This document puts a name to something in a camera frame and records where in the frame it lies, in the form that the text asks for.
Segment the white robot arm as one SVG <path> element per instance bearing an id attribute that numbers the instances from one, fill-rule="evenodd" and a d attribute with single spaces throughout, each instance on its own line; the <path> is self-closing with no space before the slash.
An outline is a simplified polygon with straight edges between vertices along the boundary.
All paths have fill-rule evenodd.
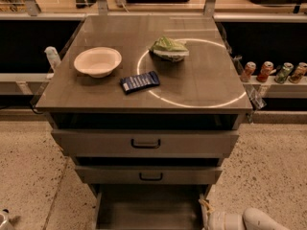
<path id="1" fill-rule="evenodd" d="M 200 199 L 203 227 L 201 230 L 290 230 L 263 211 L 249 207 L 242 215 L 215 211 Z"/>

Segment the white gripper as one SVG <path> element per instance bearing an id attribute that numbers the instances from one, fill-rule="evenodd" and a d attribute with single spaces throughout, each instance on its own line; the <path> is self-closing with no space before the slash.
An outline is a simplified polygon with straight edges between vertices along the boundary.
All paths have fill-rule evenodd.
<path id="1" fill-rule="evenodd" d="M 200 199 L 199 204 L 201 206 L 203 230 L 246 230 L 241 215 L 213 212 L 213 208 L 205 199 Z"/>

